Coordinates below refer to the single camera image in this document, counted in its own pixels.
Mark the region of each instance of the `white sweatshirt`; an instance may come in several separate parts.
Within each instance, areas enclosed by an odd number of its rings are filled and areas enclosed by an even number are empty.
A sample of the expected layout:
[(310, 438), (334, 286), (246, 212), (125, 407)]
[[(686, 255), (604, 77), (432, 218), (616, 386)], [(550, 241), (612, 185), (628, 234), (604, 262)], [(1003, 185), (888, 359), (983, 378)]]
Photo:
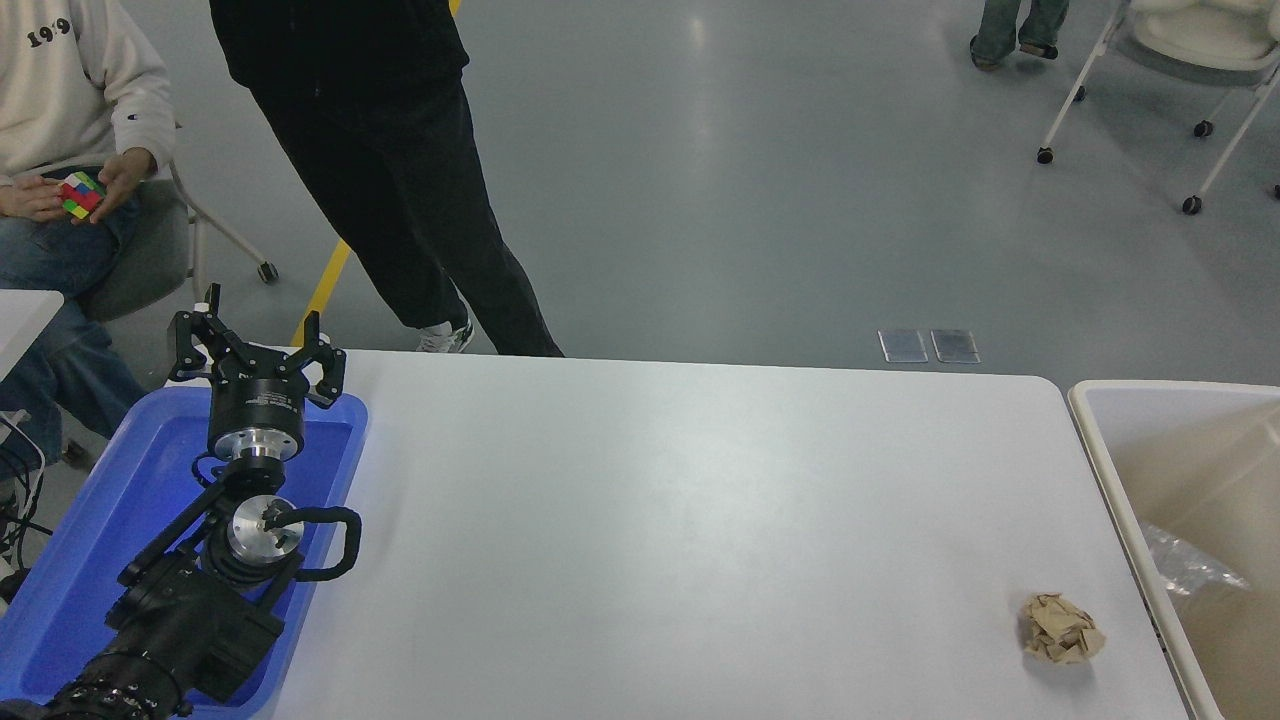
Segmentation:
[(164, 61), (116, 0), (0, 0), (0, 186), (173, 145)]

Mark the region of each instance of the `rubik's cube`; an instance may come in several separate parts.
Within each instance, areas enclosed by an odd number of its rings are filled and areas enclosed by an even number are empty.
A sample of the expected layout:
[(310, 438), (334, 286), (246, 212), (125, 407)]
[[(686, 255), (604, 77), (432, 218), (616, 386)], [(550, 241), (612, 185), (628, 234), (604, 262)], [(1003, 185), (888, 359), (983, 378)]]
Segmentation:
[(88, 177), (88, 173), (67, 176), (58, 191), (63, 197), (63, 208), (82, 220), (102, 202), (102, 196), (106, 193), (106, 190)]

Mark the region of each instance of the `white desk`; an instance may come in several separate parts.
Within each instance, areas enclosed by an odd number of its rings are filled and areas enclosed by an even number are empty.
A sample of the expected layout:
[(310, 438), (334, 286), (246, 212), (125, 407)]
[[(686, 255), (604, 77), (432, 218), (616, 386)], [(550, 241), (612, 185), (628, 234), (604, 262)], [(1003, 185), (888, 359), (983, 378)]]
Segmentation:
[[(1185, 716), (1046, 380), (353, 351), (346, 387), (362, 552), (274, 717)], [(1091, 664), (1021, 651), (1052, 591)]]
[(0, 379), (18, 363), (45, 324), (63, 306), (47, 290), (0, 290)]

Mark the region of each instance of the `white sneaker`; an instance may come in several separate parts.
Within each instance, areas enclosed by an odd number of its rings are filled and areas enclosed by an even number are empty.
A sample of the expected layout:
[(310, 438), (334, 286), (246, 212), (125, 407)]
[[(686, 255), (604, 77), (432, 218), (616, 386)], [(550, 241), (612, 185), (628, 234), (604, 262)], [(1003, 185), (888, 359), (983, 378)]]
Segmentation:
[(422, 333), (422, 340), (417, 343), (419, 352), (462, 352), (471, 345), (475, 328), (468, 319), (462, 329), (454, 331), (453, 324), (445, 320), (439, 325), (420, 328), (419, 332)]

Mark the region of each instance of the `black hoodie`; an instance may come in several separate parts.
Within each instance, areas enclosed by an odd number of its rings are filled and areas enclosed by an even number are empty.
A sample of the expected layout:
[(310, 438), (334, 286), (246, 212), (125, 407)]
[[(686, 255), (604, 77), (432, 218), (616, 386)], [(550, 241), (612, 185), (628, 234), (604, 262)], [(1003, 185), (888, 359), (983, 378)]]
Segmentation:
[(210, 0), (236, 82), (361, 100), (452, 83), (467, 64), (448, 0)]

